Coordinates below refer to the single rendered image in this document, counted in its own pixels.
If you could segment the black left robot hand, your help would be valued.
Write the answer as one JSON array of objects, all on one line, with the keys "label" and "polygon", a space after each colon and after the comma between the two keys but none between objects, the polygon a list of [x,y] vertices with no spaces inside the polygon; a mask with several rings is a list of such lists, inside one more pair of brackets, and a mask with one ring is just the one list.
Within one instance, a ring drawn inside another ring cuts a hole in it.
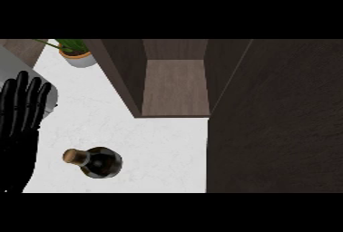
[{"label": "black left robot hand", "polygon": [[35,169],[38,129],[51,84],[26,71],[0,90],[0,193],[22,193]]}]

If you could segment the dark wine bottle with cork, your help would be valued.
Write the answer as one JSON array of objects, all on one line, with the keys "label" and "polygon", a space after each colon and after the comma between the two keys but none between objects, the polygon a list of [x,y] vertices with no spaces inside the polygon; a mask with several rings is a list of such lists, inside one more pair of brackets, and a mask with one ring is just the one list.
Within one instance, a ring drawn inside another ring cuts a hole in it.
[{"label": "dark wine bottle with cork", "polygon": [[121,171],[121,155],[104,147],[88,150],[67,149],[63,162],[79,167],[84,175],[93,179],[112,178]]}]

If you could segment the brown wooden cabinet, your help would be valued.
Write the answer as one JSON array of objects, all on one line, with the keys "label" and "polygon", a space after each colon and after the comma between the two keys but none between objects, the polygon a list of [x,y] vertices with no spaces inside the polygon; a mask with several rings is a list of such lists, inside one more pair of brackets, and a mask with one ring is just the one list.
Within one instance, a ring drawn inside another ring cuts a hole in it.
[{"label": "brown wooden cabinet", "polygon": [[248,39],[87,39],[94,60],[135,118],[206,118]]}]

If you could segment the dark brown cabinet door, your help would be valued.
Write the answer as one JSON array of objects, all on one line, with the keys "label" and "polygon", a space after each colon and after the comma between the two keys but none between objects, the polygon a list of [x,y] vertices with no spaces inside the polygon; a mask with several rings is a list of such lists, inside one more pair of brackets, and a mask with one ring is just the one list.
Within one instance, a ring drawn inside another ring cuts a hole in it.
[{"label": "dark brown cabinet door", "polygon": [[206,191],[343,192],[343,40],[252,40],[206,121]]}]

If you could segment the potted green plant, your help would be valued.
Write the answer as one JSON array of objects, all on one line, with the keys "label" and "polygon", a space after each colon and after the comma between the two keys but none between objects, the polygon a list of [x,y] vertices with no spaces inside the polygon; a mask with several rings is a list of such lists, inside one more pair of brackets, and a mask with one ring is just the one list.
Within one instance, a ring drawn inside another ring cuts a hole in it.
[{"label": "potted green plant", "polygon": [[59,50],[59,54],[70,66],[87,68],[95,64],[93,54],[81,39],[56,39],[56,45],[39,39],[35,41]]}]

